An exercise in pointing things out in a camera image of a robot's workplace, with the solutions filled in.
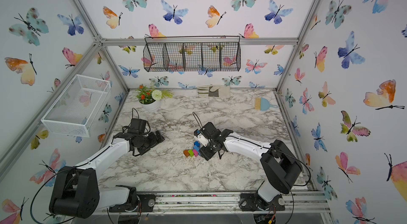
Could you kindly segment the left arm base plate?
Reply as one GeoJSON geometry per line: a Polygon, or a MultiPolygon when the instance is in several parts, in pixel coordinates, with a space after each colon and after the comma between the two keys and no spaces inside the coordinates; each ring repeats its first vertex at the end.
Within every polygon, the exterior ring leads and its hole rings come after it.
{"type": "Polygon", "coordinates": [[[109,208],[110,212],[113,213],[150,213],[153,212],[156,195],[154,194],[138,194],[135,199],[135,203],[126,202],[121,205],[115,205],[109,208]]]}

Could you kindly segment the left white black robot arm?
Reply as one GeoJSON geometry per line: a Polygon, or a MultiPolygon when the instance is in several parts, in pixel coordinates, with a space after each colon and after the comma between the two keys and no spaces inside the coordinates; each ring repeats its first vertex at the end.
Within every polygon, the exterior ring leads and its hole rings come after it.
{"type": "Polygon", "coordinates": [[[149,123],[131,119],[128,126],[113,136],[112,141],[75,165],[65,166],[55,176],[49,211],[55,215],[86,219],[97,210],[142,212],[142,200],[135,187],[118,185],[101,190],[101,175],[127,153],[140,157],[164,141],[159,132],[152,132],[149,123]]]}

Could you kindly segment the orange lego brick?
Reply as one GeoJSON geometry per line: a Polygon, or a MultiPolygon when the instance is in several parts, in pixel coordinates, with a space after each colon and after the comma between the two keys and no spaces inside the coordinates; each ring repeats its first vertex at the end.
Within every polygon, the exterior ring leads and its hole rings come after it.
{"type": "Polygon", "coordinates": [[[185,157],[190,157],[190,153],[188,150],[184,150],[183,154],[185,155],[185,157]]]}

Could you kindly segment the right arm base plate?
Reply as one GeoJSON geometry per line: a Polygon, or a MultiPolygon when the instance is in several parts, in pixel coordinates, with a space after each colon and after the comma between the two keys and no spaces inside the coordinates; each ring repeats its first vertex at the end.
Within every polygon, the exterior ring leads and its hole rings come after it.
{"type": "Polygon", "coordinates": [[[281,194],[275,196],[271,201],[267,201],[257,193],[241,193],[238,204],[242,211],[284,211],[285,202],[281,194]]]}

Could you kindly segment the long blue lego brick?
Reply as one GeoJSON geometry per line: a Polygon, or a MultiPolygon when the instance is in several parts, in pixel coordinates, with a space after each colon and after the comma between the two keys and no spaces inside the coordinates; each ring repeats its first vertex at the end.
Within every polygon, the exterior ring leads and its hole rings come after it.
{"type": "Polygon", "coordinates": [[[197,151],[197,152],[199,152],[199,150],[200,150],[200,143],[198,142],[198,141],[195,141],[194,142],[194,149],[197,151]]]}

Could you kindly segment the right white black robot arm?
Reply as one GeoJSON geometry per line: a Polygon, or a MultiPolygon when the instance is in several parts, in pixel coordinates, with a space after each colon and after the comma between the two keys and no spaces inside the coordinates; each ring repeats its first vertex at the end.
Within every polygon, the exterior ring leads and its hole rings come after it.
{"type": "Polygon", "coordinates": [[[230,129],[220,131],[208,122],[195,130],[194,137],[202,145],[199,152],[205,160],[210,160],[221,152],[237,153],[258,161],[266,179],[255,192],[257,205],[269,206],[278,202],[283,194],[289,194],[302,173],[302,163],[288,149],[284,142],[260,142],[241,136],[230,129]]]}

